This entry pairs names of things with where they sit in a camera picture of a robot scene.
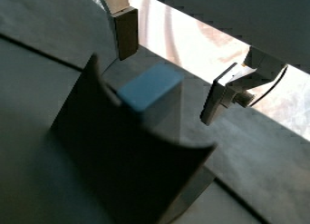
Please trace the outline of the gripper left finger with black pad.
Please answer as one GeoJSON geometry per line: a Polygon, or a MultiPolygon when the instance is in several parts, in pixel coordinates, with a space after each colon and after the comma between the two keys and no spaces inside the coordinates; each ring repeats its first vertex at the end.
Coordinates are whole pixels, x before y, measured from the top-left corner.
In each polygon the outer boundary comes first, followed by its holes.
{"type": "Polygon", "coordinates": [[[99,0],[110,15],[116,33],[120,59],[125,60],[138,50],[138,9],[129,0],[99,0]]]}

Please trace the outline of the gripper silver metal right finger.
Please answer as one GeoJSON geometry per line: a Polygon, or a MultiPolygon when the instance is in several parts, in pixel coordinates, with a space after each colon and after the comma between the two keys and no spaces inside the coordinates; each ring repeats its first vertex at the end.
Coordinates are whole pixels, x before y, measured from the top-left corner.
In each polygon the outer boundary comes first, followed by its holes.
{"type": "Polygon", "coordinates": [[[272,83],[288,65],[253,46],[242,63],[233,63],[213,80],[208,99],[201,111],[201,121],[210,125],[232,103],[252,106],[250,89],[272,83]]]}

